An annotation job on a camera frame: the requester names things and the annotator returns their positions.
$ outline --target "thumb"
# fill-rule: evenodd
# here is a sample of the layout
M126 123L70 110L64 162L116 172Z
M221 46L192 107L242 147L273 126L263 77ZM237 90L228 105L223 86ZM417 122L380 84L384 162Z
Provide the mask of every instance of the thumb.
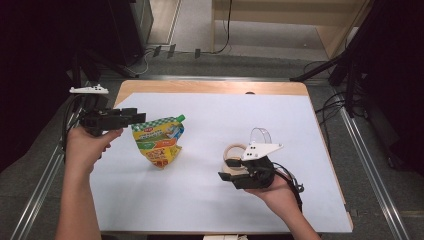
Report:
M105 142L105 144L108 144L112 142L115 138L120 137L124 129L118 129L118 130L111 130L101 136L101 139Z

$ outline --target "wire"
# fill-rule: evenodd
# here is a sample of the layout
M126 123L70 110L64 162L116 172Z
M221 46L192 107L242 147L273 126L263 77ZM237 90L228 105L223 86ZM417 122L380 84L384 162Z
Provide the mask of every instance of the wire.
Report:
M68 129L66 130L66 136L68 135L69 131L71 131L71 128L73 128L78 123L78 121L81 120L81 118L81 116L78 116L72 123L68 125Z
M69 132L68 124L67 124L68 118L69 118L69 111L71 110L71 107L74 105L74 103L80 98L83 98L84 96L85 96L84 94L75 96L66 107L66 110L63 116L63 121L62 121L62 150L63 151L66 150L66 144L67 144L67 138L68 138L68 132Z
M326 118L325 118L325 109L327 107L328 102L331 101L331 99L333 99L334 97L341 95L341 94L345 94L346 92L339 92L336 93L334 95L332 95L330 98L327 99L327 101L325 101L324 106L322 107L322 124L324 127L324 133L325 133L325 139L326 139L326 144L327 144L327 150L328 150L328 154L331 157L331 144L330 144L330 134L328 133L328 128L327 128L327 123L326 123Z
M232 6L233 6L233 0L230 0L230 8L228 10L228 20L227 20L227 30L228 31L226 31L227 32L227 42L225 43L224 47L221 48L221 50L212 52L212 54L219 54L222 51L224 51L224 49L228 46L228 42L230 41L230 21L231 21L231 8L232 8Z
M308 63L308 64L306 64L304 67L303 67L303 73L305 74L306 73L306 68L308 68L310 65L312 65L312 64L315 64L315 63L326 63L327 61L313 61L313 62L310 62L310 63Z
M294 177L294 176L291 174L291 172L289 172L289 170L287 170L287 168L283 167L283 165L281 165L281 164L279 164L279 163L276 163L276 162L271 162L271 163L272 163L272 164L274 164L274 165L277 165L277 166L278 166L278 168L283 169L284 173L285 173L286 175L290 176L290 178L293 178L293 177Z
M329 105L327 105L325 107L325 109L327 109L327 108L333 108L333 107L335 107L334 105L339 106L338 105L339 103L344 103L344 102L345 102L345 100L335 101L335 102L330 103ZM317 114L317 113L319 113L319 112L321 112L322 110L325 110L325 109L324 108L321 108L321 109L315 110L315 114Z
M331 119L331 118L333 118L334 116L336 116L337 115L337 113L344 107L345 105L343 104L343 105L340 105L340 106L337 106L337 108L335 108L335 109L333 109L329 114L327 114L326 116L325 116L325 119L322 121L322 122L320 122L319 123L319 125L321 126L321 125L323 125L325 122L327 122L329 119Z
M225 27L225 20L224 19L222 19L222 26L224 27L224 31L225 31L225 33L227 34L227 38L229 39L230 38L230 33L229 33L229 29L228 29L228 31L227 31L227 27ZM227 54L228 53L230 53L231 52L231 50L233 50L233 47L231 46L231 43L228 43L229 45L230 45L230 50L227 52Z
M149 55L152 52L153 51L149 51L146 54L144 54L144 62L146 63L146 68L144 69L144 71L142 71L142 72L135 72L135 71L133 71L133 70L127 68L127 67L125 67L125 69L128 70L128 71L130 71L134 75L136 75L136 77L138 77L139 75L145 74L149 70L149 62L147 62L147 55Z
M277 176L281 177L282 179L284 179L287 182L287 184L289 185L291 191L294 194L294 197L296 198L297 206L299 207L300 211L302 212L302 199L300 198L298 187L295 186L295 184L293 183L293 181L287 179L287 177L284 176L282 173L280 173L278 171L275 171L275 174Z

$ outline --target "black stand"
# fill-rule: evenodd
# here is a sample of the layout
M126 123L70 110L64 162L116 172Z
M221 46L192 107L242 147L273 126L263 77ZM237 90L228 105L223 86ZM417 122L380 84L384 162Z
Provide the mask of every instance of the black stand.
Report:
M84 71L89 81L98 82L100 79L100 71L97 69L97 66L94 62L99 62L114 72L125 78L133 78L128 72L118 67L116 64L100 56L93 50L80 50L74 56L72 62L72 75L73 81L76 84L76 87L81 87L81 73Z
M366 45L367 36L372 34L375 26L376 19L380 16L385 1L375 0L371 11L365 18L362 26L358 29L358 32L353 37L352 41L346 47L346 49L337 57L329 60L328 62L312 69L311 71L300 75L298 77L290 78L292 82L304 82L305 80L315 76L316 74L327 70L328 68L336 65L334 71L331 73L328 81L332 86L339 86L343 79L348 75L347 89L346 89L346 110L350 117L353 117L353 91L355 88L355 81L359 76L359 69L357 62L361 57L361 50Z

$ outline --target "snack pouch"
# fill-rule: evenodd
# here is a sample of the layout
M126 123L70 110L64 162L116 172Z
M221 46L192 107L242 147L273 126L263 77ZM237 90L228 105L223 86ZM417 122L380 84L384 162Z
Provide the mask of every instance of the snack pouch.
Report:
M156 167L165 168L181 150L178 139L184 132L184 115L132 124L133 137L140 153Z

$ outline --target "metal rail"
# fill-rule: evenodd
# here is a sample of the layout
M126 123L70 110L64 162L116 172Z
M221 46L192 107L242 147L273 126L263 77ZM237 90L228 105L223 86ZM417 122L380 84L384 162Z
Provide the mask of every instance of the metal rail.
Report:
M359 132L355 119L350 118L344 108L341 110L341 115L394 238L396 240L410 239L399 211L387 191L362 135Z
M47 192L50 189L50 186L52 185L54 177L56 176L56 173L59 170L59 167L61 166L64 155L62 153L57 154L58 149L59 146L56 146L56 149L54 150L54 153L51 156L50 161L47 164L47 167L44 170L44 173L37 184L37 187L32 193L31 198L29 199L24 209L24 213L22 214L19 223L16 226L12 237L10 238L11 240L27 238L32 224L34 223L34 220L37 217L41 206L43 205Z

